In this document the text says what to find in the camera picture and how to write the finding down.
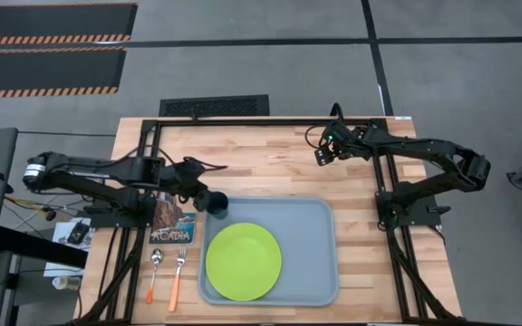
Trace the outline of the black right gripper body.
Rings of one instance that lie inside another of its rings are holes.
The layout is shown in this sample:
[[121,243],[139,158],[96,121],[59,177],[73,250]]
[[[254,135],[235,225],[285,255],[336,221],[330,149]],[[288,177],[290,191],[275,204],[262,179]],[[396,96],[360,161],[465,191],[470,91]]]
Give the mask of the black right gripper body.
[[341,122],[333,122],[337,136],[333,148],[338,152],[339,159],[366,158],[366,151],[358,144],[358,138]]

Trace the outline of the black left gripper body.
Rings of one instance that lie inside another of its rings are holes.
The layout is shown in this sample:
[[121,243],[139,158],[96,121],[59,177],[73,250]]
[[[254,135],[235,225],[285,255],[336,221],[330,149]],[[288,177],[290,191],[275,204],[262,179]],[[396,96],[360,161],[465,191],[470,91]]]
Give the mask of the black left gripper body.
[[169,186],[169,193],[177,196],[181,203],[189,199],[195,207],[196,197],[205,197],[208,187],[199,181],[199,177],[206,172],[205,166],[195,158],[183,158],[182,162],[174,163],[174,180]]

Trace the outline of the dark green cup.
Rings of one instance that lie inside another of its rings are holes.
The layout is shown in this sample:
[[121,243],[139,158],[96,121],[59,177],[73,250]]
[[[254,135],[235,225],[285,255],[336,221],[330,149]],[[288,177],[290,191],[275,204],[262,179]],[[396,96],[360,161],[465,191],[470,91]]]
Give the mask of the dark green cup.
[[212,198],[210,197],[210,212],[208,213],[216,219],[224,219],[228,215],[228,197]]

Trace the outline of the lime green plate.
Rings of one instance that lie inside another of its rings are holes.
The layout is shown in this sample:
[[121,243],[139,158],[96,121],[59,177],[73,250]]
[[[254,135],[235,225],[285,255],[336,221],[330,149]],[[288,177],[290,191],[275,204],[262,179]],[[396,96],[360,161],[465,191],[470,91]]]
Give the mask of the lime green plate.
[[250,302],[276,285],[283,258],[276,238],[264,227],[237,223],[220,232],[206,251],[206,275],[212,287],[235,302]]

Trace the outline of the fork with orange handle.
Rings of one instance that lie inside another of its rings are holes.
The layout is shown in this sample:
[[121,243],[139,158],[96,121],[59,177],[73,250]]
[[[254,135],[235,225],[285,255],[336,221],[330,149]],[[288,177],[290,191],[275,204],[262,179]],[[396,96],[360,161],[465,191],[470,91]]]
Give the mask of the fork with orange handle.
[[174,312],[177,309],[179,299],[179,287],[180,287],[180,275],[183,265],[186,262],[187,247],[180,246],[179,254],[177,257],[177,268],[175,273],[174,282],[171,287],[171,295],[169,300],[169,311]]

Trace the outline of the spoon with orange handle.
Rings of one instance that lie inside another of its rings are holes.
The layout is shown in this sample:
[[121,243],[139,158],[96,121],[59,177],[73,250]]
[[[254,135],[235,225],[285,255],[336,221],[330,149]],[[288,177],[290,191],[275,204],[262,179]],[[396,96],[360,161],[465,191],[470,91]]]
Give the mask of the spoon with orange handle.
[[145,303],[147,303],[147,304],[151,304],[153,301],[153,293],[154,293],[156,276],[157,276],[157,272],[158,272],[160,263],[162,262],[162,259],[163,259],[163,253],[161,252],[161,250],[159,248],[154,249],[151,254],[151,261],[153,264],[153,269],[152,269],[152,275],[151,275],[151,279],[150,279],[150,287],[148,289],[147,296],[145,299]]

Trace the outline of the grey plastic tray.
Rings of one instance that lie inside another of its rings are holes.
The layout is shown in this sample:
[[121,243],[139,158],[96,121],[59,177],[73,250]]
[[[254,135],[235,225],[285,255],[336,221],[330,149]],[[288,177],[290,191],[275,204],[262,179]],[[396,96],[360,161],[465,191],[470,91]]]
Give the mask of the grey plastic tray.
[[[256,306],[325,306],[339,292],[334,215],[317,197],[231,197],[224,219],[205,216],[198,267],[198,292],[208,303]],[[222,229],[252,223],[268,230],[277,240],[283,264],[274,288],[250,302],[221,296],[209,282],[206,251]]]

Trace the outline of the Acadia picture card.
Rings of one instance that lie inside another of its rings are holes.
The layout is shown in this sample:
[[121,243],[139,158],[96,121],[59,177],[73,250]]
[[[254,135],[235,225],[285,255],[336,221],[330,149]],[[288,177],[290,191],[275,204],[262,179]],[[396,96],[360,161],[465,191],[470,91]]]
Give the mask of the Acadia picture card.
[[177,199],[160,193],[150,230],[152,245],[192,245],[196,236],[197,215],[185,213]]

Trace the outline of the black floor vent grille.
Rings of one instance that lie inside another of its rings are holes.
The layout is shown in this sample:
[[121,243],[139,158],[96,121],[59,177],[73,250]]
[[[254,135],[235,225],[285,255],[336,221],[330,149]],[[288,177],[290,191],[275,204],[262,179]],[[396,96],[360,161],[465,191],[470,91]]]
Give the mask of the black floor vent grille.
[[160,117],[269,116],[268,95],[242,95],[161,100]]

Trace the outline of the small black device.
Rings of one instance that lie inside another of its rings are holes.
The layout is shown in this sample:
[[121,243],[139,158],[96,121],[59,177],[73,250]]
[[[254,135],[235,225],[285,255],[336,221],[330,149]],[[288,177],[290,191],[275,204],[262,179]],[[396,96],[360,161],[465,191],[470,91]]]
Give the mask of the small black device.
[[86,225],[84,222],[77,222],[67,237],[67,243],[71,245],[82,244],[89,231],[89,225]]

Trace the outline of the white paper sheet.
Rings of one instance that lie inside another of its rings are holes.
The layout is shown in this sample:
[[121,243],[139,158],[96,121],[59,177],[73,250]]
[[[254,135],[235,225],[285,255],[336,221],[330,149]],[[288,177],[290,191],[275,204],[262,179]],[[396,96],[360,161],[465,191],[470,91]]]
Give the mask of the white paper sheet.
[[[70,235],[77,228],[82,240],[73,244]],[[44,277],[83,276],[87,254],[91,248],[94,232],[89,218],[75,217],[68,222],[57,222],[53,230],[52,249],[46,257]]]

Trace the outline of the small clear bottle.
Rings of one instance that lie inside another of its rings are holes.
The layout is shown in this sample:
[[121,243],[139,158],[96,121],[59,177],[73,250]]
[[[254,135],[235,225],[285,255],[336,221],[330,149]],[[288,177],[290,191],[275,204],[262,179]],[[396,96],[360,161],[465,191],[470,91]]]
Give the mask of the small clear bottle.
[[81,286],[80,276],[56,276],[52,279],[52,285],[60,291],[78,291]]

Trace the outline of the black hazard-striped floor mat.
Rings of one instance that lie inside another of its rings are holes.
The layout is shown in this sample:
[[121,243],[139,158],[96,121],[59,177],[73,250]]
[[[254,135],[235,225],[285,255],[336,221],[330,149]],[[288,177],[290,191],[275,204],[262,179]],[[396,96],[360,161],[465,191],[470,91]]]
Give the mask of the black hazard-striped floor mat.
[[125,42],[136,3],[0,5],[0,44]]
[[114,94],[127,49],[0,50],[0,98]]

